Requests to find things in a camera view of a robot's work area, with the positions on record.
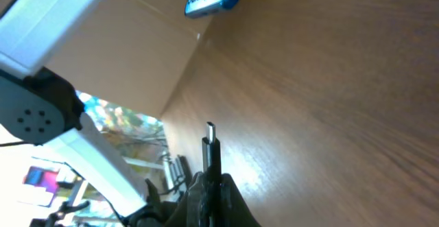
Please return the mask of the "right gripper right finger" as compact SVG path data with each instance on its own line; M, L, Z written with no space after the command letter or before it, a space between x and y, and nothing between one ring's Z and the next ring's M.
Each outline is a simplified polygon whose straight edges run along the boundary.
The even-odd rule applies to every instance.
M220 227L261 227L230 174L221 176L215 203L215 222Z

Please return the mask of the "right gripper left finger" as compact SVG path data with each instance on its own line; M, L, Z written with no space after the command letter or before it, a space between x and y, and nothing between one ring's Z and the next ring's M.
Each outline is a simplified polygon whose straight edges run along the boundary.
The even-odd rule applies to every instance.
M206 199L206 179L203 172L198 172L192 178L189 188L181 201L165 222L165 227L199 226L202 219L203 204Z

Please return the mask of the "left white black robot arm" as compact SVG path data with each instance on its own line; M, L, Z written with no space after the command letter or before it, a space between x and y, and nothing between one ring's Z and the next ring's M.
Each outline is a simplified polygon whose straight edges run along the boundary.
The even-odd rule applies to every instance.
M129 222L147 214L146 181L104 138L74 86L47 67L101 0L4 0L1 9L1 124L53 150Z

